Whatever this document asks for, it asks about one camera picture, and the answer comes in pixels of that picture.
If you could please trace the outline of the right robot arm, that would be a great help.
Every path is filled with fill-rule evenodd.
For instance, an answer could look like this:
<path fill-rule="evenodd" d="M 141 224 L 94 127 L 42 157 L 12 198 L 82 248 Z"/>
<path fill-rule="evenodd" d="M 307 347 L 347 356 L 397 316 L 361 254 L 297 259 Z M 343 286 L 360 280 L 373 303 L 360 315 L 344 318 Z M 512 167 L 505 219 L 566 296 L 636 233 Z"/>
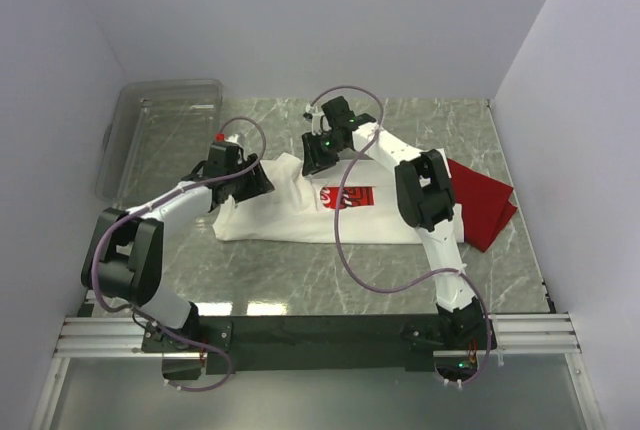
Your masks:
<path fill-rule="evenodd" d="M 311 129 L 302 137 L 303 175 L 335 166 L 341 152 L 352 150 L 356 160 L 368 157 L 393 176 L 397 211 L 418 237 L 430 267 L 428 273 L 395 290 L 435 281 L 439 337 L 447 347 L 467 346 L 479 330 L 491 338 L 489 312 L 466 274 L 455 239 L 456 197 L 444 153 L 409 145 L 384 128 L 382 117 L 355 114 L 343 97 L 326 103 L 313 100 L 304 117 Z"/>

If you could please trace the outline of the white Coca-Cola t-shirt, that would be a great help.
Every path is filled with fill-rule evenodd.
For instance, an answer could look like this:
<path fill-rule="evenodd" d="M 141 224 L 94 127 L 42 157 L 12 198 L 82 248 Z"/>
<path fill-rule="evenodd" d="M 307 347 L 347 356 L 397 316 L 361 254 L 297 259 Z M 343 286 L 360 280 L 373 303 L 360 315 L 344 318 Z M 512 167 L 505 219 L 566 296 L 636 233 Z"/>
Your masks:
<path fill-rule="evenodd" d="M 420 242 L 399 213 L 393 173 L 379 163 L 358 161 L 341 199 L 337 196 L 346 160 L 309 177 L 302 175 L 302 165 L 302 160 L 288 153 L 264 160 L 262 167 L 275 190 L 241 203 L 227 200 L 213 224 L 216 238 L 331 244 L 338 215 L 344 244 Z"/>

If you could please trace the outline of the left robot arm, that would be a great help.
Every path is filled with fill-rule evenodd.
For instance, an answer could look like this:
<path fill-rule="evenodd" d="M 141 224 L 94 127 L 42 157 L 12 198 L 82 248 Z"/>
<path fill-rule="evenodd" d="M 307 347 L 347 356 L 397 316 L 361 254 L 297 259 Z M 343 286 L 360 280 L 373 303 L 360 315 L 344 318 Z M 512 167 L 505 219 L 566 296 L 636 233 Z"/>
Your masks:
<path fill-rule="evenodd" d="M 164 246 L 186 224 L 228 200 L 241 203 L 274 190 L 261 156 L 221 140 L 168 192 L 125 210 L 108 208 L 98 217 L 81 270 L 82 285 L 103 309 L 125 308 L 165 329 L 176 351 L 202 339 L 197 305 L 162 283 Z"/>

